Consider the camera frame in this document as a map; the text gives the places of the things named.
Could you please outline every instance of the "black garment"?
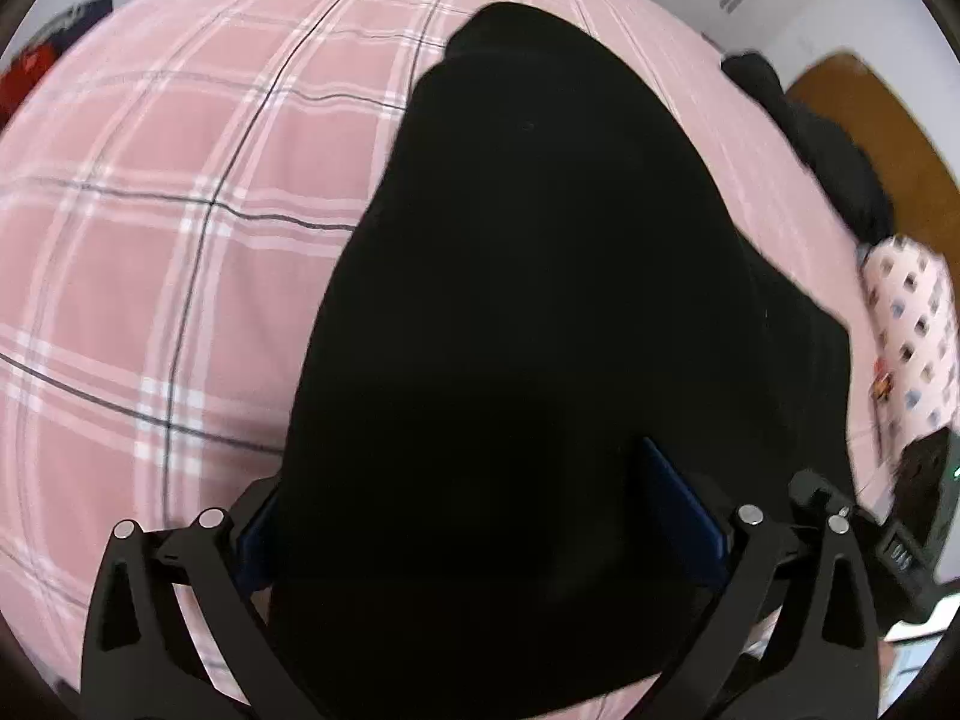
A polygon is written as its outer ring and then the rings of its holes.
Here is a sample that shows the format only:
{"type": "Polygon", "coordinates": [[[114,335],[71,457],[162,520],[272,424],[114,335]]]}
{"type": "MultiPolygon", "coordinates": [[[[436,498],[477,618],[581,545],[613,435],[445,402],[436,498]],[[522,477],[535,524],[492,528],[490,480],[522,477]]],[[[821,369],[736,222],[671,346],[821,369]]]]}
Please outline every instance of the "black garment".
{"type": "Polygon", "coordinates": [[[760,53],[728,56],[720,67],[766,109],[861,242],[875,245],[894,234],[893,205],[870,157],[839,124],[787,98],[776,70],[760,53]]]}
{"type": "Polygon", "coordinates": [[[637,504],[632,442],[774,517],[805,466],[853,494],[849,357],[625,64],[485,8],[416,86],[320,306],[280,651],[371,720],[531,716],[655,673],[709,596],[637,504]]]}

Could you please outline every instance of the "plaid pattern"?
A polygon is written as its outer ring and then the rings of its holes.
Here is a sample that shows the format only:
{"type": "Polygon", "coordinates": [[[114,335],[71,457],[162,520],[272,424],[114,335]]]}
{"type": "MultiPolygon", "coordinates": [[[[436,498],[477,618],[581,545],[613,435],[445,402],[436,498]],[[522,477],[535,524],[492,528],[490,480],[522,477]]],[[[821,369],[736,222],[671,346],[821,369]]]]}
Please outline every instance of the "plaid pattern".
{"type": "MultiPolygon", "coordinates": [[[[136,0],[4,134],[0,603],[70,683],[113,524],[185,524],[277,470],[318,304],[410,90],[490,1],[504,0],[136,0]]],[[[847,324],[851,456],[863,499],[882,501],[853,241],[790,146],[716,51],[651,2],[507,1],[628,62],[737,225],[847,324]]],[[[642,690],[568,713],[617,720],[642,690]]]]}

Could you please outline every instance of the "black device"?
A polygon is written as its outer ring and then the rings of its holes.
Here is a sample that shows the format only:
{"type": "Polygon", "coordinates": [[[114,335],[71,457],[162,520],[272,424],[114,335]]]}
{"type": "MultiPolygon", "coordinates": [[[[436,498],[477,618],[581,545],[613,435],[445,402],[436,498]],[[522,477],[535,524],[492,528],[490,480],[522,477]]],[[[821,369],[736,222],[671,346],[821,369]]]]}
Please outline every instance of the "black device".
{"type": "MultiPolygon", "coordinates": [[[[648,482],[685,522],[674,546],[690,554],[699,541],[691,573],[707,575],[718,591],[629,720],[877,717],[877,637],[901,619],[928,619],[943,595],[909,531],[897,520],[881,525],[810,470],[789,487],[795,522],[775,522],[750,502],[725,520],[709,485],[683,479],[646,445],[648,482]],[[774,579],[788,582],[781,618],[763,659],[745,670],[741,653],[774,579]]],[[[334,720],[272,649],[250,601],[272,582],[278,484],[280,476],[258,480],[229,511],[207,509],[185,528],[145,533],[132,520],[117,524],[86,624],[85,720],[334,720]],[[213,688],[175,584],[192,587],[249,706],[213,688]]],[[[948,717],[957,699],[960,615],[883,717],[948,717]]]]}

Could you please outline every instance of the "silver screw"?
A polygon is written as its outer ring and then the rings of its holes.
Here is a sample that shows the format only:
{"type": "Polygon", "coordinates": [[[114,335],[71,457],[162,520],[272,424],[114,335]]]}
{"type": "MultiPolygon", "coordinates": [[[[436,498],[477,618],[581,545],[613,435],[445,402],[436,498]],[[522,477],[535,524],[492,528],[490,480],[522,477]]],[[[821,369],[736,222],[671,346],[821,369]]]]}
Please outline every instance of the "silver screw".
{"type": "Polygon", "coordinates": [[[830,526],[830,529],[834,533],[846,533],[850,529],[850,524],[847,522],[846,517],[840,517],[839,514],[831,514],[829,519],[827,519],[827,525],[830,526]]]}
{"type": "Polygon", "coordinates": [[[223,521],[223,509],[207,509],[200,515],[200,527],[202,528],[216,528],[223,521]]]}
{"type": "Polygon", "coordinates": [[[736,513],[740,520],[747,525],[760,525],[763,522],[763,512],[752,503],[745,503],[736,513]]]}
{"type": "Polygon", "coordinates": [[[122,522],[118,522],[113,528],[113,534],[117,538],[130,538],[133,535],[133,530],[136,526],[133,525],[131,520],[125,519],[122,522]]]}

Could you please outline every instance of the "red object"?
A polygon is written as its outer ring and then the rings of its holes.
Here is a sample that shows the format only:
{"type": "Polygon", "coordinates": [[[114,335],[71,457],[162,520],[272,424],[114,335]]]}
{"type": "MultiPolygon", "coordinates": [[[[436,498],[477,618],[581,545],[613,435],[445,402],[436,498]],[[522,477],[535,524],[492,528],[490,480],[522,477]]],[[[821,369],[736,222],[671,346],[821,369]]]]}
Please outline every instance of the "red object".
{"type": "Polygon", "coordinates": [[[21,53],[0,79],[0,127],[3,127],[56,62],[49,43],[21,53]]]}

